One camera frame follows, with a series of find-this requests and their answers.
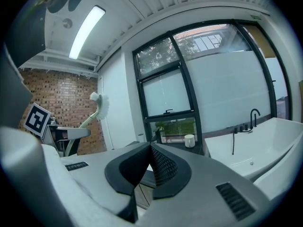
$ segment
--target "brick wall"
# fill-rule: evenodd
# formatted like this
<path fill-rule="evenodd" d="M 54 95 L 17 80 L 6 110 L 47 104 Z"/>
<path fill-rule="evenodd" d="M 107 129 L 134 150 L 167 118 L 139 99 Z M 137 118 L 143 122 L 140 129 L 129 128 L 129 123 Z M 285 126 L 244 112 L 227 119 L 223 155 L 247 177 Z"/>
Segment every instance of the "brick wall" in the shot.
<path fill-rule="evenodd" d="M 24 84 L 32 92 L 33 98 L 24 112 L 19 128 L 33 102 L 42 106 L 55 116 L 60 127 L 78 128 L 96 111 L 97 104 L 89 99 L 90 94 L 97 91 L 97 79 L 86 79 L 83 76 L 59 71 L 20 70 Z M 91 130 L 89 137 L 82 138 L 78 155 L 105 151 L 105 143 L 101 124 L 96 120 L 87 126 Z"/>

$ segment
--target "window handle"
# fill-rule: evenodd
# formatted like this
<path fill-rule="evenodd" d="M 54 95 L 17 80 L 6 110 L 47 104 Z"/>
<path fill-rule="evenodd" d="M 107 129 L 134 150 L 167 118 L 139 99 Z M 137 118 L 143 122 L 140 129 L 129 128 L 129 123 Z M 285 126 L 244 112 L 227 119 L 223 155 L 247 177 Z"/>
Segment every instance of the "window handle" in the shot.
<path fill-rule="evenodd" d="M 170 113 L 169 110 L 173 110 L 173 109 L 165 110 L 165 113 L 163 113 L 163 114 L 169 114 Z"/>

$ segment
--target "vent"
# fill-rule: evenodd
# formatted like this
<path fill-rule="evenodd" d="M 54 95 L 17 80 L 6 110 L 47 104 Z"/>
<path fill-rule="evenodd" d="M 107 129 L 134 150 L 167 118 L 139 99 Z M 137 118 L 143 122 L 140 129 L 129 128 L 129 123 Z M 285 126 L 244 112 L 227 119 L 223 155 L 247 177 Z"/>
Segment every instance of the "vent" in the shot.
<path fill-rule="evenodd" d="M 83 162 L 79 162 L 79 163 L 66 165 L 65 167 L 68 171 L 72 171 L 72 170 L 80 169 L 80 168 L 85 167 L 85 166 L 88 166 L 88 164 L 83 161 Z"/>
<path fill-rule="evenodd" d="M 230 183 L 223 183 L 216 186 L 216 188 L 238 221 L 255 212 L 253 207 L 250 206 L 250 204 Z"/>

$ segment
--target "faucet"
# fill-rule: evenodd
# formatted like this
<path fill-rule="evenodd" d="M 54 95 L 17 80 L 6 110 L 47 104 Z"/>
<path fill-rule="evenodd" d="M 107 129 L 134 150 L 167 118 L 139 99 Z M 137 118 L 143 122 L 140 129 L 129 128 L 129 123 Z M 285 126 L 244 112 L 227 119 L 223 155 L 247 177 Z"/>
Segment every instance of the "faucet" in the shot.
<path fill-rule="evenodd" d="M 253 126 L 252 126 L 252 112 L 253 112 L 253 111 L 257 111 L 257 113 L 259 114 L 259 116 L 261 116 L 261 114 L 260 114 L 260 112 L 259 112 L 258 109 L 253 108 L 253 109 L 251 110 L 251 112 L 250 112 L 250 129 L 253 128 Z M 256 126 L 257 126 L 257 115 L 255 114 L 255 127 L 256 127 Z"/>

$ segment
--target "black faucet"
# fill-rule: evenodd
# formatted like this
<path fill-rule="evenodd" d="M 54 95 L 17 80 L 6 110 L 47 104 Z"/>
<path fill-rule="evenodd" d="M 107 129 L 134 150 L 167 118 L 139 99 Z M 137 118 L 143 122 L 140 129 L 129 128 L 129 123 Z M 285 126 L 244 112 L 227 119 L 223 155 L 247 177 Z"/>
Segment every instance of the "black faucet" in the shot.
<path fill-rule="evenodd" d="M 251 110 L 251 112 L 250 112 L 250 129 L 253 128 L 253 126 L 252 126 L 252 112 L 253 112 L 253 111 L 257 111 L 257 113 L 259 114 L 259 116 L 261 115 L 258 109 L 253 108 L 253 109 Z M 255 114 L 255 127 L 256 127 L 256 126 L 257 126 L 257 115 Z"/>

